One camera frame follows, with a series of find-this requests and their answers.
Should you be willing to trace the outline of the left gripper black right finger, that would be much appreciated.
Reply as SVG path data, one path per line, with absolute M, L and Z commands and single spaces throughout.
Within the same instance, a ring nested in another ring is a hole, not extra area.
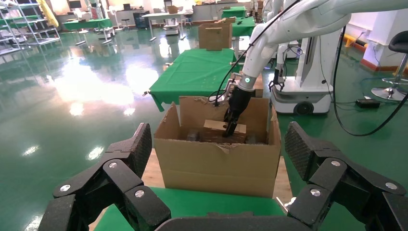
M 332 142 L 309 136 L 296 122 L 289 123 L 284 140 L 306 183 L 289 206 L 289 217 L 315 231 L 338 203 L 368 231 L 407 230 L 408 199 L 402 185 L 351 161 Z

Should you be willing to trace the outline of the black idle robot gripper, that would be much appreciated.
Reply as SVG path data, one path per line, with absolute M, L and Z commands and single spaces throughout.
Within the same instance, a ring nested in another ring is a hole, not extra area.
M 276 87 L 278 91 L 282 92 L 285 86 L 285 79 L 283 78 L 283 67 L 276 67 L 274 72 L 274 78 L 270 81 L 268 89 L 272 92 L 273 87 Z

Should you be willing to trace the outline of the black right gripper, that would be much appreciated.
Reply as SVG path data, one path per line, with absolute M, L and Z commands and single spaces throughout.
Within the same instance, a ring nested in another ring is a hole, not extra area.
M 227 123 L 223 137 L 227 138 L 234 134 L 238 124 L 238 118 L 247 108 L 248 103 L 252 97 L 251 91 L 245 91 L 235 87 L 229 98 L 229 107 L 226 110 L 223 121 Z

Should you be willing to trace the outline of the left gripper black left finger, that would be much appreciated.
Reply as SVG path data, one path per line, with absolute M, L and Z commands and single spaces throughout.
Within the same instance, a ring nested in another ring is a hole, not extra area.
M 58 185 L 39 224 L 41 231 L 87 231 L 115 205 L 135 231 L 154 231 L 171 218 L 169 207 L 142 180 L 152 151 L 150 125 L 112 143 L 93 166 Z

